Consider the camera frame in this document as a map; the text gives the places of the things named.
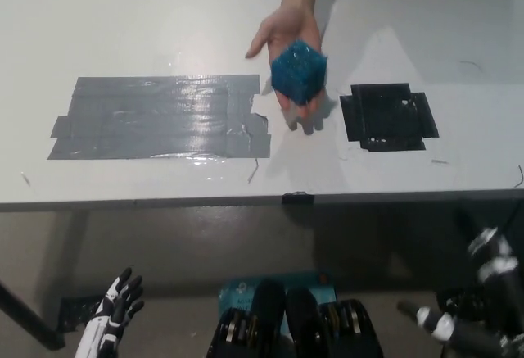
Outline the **robot right hand white black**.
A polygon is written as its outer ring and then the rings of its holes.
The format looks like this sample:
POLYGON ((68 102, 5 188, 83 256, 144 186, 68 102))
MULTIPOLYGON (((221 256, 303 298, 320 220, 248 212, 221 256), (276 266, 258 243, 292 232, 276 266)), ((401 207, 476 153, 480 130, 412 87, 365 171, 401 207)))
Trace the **robot right hand white black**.
POLYGON ((523 356, 523 282, 518 258, 497 228, 483 229, 468 245, 477 268, 484 324, 410 301, 397 309, 433 339, 463 357, 523 356))

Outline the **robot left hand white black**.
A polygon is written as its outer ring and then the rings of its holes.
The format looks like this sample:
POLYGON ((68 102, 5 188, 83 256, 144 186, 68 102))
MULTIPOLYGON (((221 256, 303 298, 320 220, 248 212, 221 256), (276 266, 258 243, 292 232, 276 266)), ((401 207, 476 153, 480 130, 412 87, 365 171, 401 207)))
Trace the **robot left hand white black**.
POLYGON ((125 329, 144 307, 142 276, 134 279, 132 269, 118 276, 90 317, 80 339, 75 358, 117 357, 125 329))

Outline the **person's bare hand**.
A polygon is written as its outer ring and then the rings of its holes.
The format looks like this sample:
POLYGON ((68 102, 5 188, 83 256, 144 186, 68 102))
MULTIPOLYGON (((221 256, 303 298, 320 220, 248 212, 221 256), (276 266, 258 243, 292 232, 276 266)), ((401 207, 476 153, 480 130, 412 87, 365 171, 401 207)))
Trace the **person's bare hand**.
MULTIPOLYGON (((246 58, 256 57, 266 47, 269 60, 274 61, 297 39, 317 51, 321 50, 320 32, 314 13, 308 7, 282 5, 262 20, 246 52, 246 58)), ((311 135, 315 130, 323 128, 324 90, 302 106, 297 106, 279 91, 275 95, 289 129, 295 130, 301 126, 304 134, 311 135)))

